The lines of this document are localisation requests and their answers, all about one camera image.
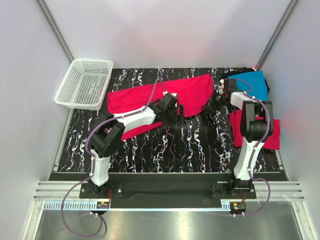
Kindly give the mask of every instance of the white plastic basket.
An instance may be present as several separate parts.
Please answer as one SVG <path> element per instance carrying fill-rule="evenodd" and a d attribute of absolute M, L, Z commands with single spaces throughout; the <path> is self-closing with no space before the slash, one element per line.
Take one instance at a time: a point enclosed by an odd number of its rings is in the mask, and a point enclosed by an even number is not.
<path fill-rule="evenodd" d="M 54 97 L 71 109 L 99 110 L 114 63 L 105 59 L 78 58 L 72 61 Z"/>

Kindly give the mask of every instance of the folded blue cloth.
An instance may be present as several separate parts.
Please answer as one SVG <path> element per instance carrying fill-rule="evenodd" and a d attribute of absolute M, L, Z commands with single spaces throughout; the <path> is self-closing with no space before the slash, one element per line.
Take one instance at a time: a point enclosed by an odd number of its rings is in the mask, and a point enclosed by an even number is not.
<path fill-rule="evenodd" d="M 250 96 L 254 96 L 256 99 L 261 101 L 268 100 L 268 90 L 265 81 L 265 76 L 263 71 L 251 71 L 246 73 L 241 73 L 229 77 L 230 79 L 241 79 L 246 81 L 253 87 L 253 91 L 248 92 Z M 242 81 L 236 81 L 236 87 L 240 91 L 249 91 L 250 87 Z"/>

